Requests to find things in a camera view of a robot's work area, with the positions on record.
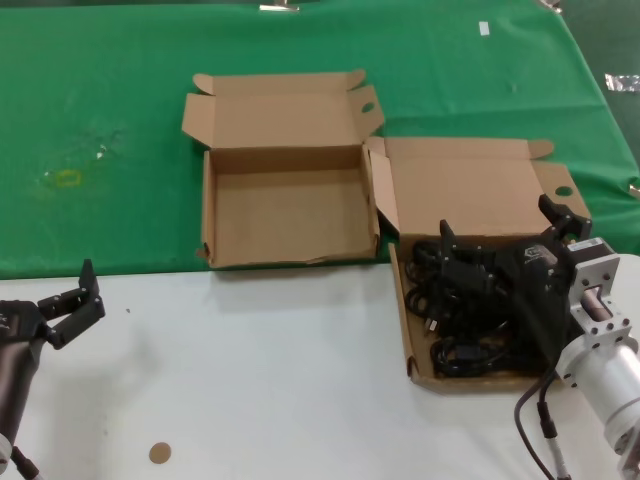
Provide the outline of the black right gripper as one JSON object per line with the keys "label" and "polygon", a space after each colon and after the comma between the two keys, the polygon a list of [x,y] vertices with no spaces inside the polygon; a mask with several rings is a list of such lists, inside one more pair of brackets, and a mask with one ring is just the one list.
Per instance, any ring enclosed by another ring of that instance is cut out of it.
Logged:
{"label": "black right gripper", "polygon": [[548,361],[556,361],[566,344],[568,280],[562,242],[590,238],[592,221],[543,194],[538,207],[550,226],[541,236],[521,239],[500,249],[458,240],[446,220],[440,229],[440,274],[457,288],[478,295],[496,294],[496,265],[507,285],[517,320]]}

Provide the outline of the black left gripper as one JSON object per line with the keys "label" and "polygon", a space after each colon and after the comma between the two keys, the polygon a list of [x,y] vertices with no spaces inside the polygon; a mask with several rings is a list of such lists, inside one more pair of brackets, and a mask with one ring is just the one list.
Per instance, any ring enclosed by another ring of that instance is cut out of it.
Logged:
{"label": "black left gripper", "polygon": [[[68,315],[54,327],[49,315]],[[105,316],[93,263],[85,259],[78,287],[43,300],[1,301],[1,347],[36,341],[62,349]]]}

